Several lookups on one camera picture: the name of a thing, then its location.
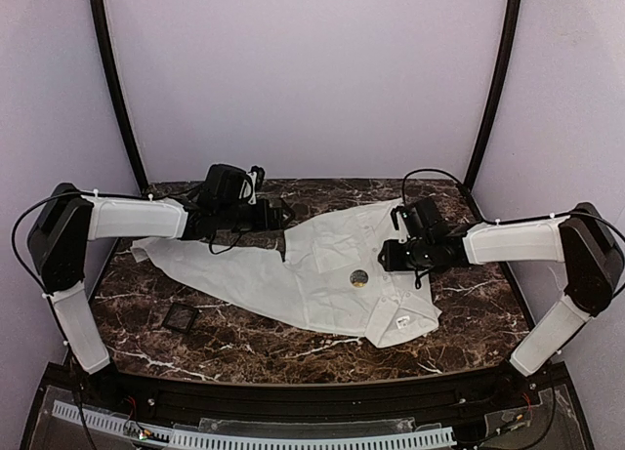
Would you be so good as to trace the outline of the white button shirt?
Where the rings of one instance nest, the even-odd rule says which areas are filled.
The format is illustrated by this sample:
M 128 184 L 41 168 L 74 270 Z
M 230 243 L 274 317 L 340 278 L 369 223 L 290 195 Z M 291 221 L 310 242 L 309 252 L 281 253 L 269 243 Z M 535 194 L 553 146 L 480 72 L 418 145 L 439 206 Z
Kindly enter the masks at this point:
M 285 251 L 218 247 L 199 241 L 143 238 L 132 244 L 137 262 L 151 261 L 169 278 L 217 299 L 291 326 L 364 337 L 377 348 L 435 331 L 440 316 L 427 280 L 386 272 L 377 261 L 396 237 L 388 200 L 321 214 L 284 232 Z M 365 287 L 349 280 L 369 274 Z

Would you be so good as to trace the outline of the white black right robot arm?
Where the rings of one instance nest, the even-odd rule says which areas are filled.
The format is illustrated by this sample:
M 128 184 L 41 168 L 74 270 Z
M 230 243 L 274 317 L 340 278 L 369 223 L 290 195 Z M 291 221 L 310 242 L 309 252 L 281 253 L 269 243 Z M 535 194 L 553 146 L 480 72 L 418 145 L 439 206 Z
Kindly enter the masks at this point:
M 391 211 L 399 235 L 378 262 L 386 272 L 411 272 L 420 285 L 456 267 L 543 265 L 560 292 L 506 362 L 529 377 L 559 354 L 624 290 L 624 233 L 589 203 L 561 213 L 452 226 L 430 199 Z

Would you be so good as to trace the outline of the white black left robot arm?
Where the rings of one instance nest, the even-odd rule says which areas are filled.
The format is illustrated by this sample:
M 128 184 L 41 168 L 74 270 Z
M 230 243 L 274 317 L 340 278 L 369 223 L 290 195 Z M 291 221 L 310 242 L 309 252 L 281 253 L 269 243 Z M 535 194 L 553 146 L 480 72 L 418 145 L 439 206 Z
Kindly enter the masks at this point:
M 223 231 L 241 236 L 285 229 L 295 218 L 284 200 L 259 197 L 252 189 L 139 197 L 63 183 L 35 208 L 39 215 L 26 237 L 34 275 L 69 351 L 90 376 L 113 367 L 86 287 L 92 245 L 122 238 L 210 240 Z

